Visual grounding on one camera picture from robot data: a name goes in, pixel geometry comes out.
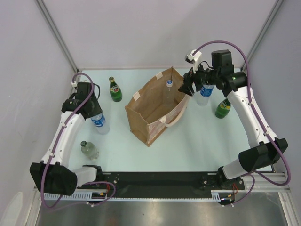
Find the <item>white table surface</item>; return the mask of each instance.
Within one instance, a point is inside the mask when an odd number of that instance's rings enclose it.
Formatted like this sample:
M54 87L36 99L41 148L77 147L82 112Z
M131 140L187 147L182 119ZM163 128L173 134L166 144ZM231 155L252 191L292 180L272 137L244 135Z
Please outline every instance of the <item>white table surface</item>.
M199 106L196 93L183 117L147 147L130 132L125 105L149 79L165 69L84 71L101 87L99 103L110 124L110 132L100 135L88 119L79 131L69 160L69 169L85 164L101 166L103 171L216 171L249 149L244 127L234 109L224 119L214 112L224 99L216 87L207 106ZM188 69L178 69L184 75ZM109 77L120 86L123 98L113 102L109 92ZM82 140L96 145L100 155L89 160L80 150Z

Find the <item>bottle label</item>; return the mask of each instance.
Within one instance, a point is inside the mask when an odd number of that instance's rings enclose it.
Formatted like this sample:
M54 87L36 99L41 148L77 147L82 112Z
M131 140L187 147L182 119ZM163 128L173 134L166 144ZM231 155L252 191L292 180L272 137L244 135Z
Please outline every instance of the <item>bottle label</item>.
M209 97L209 96L212 94L212 90L213 90L213 88L212 88L212 89L206 89L206 88L203 86L202 89L201 89L201 95L202 95L203 97Z
M226 104L225 101L222 101L220 106L221 106L221 109L227 109L227 110L230 110L230 106L227 106L227 104Z
M117 93L119 91L119 86L116 85L116 86L113 86L110 88L110 92L113 92L113 93Z
M105 117L104 115L102 115L102 117L99 120L92 120L92 122L96 127L102 127L105 124Z

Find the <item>water bottle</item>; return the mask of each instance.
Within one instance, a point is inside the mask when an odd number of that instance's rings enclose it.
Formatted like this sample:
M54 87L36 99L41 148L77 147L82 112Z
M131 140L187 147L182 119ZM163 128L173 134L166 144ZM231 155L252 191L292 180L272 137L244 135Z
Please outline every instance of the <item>water bottle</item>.
M110 131L110 127L105 120L105 117L102 113L91 118L93 124L96 126L97 131L100 134L107 134Z
M213 85L203 85L197 98L198 105L205 106L208 104L209 97L212 94L212 90L213 90Z
M98 158L99 156L99 152L97 150L97 148L95 147L94 144L92 144L91 142L87 142L87 141L82 141L80 143L81 146L81 152L88 157L91 160L95 160Z
M174 108L174 93L173 81L168 80L163 89L163 106L169 111Z

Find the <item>gray floor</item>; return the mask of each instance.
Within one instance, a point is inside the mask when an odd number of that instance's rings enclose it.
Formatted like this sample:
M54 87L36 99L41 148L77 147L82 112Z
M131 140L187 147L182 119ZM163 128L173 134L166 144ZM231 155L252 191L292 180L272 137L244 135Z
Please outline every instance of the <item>gray floor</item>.
M63 201L60 206L70 204ZM49 212L41 208L37 226L286 226L278 193L253 193L232 207L215 202L107 202Z

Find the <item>cable clip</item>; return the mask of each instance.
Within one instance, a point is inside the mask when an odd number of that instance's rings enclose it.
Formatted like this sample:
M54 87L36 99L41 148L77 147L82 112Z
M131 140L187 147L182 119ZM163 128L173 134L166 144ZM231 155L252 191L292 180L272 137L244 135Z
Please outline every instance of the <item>cable clip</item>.
M73 88L75 88L75 87L77 87L77 82L73 81L73 82L71 82L71 85L72 85Z

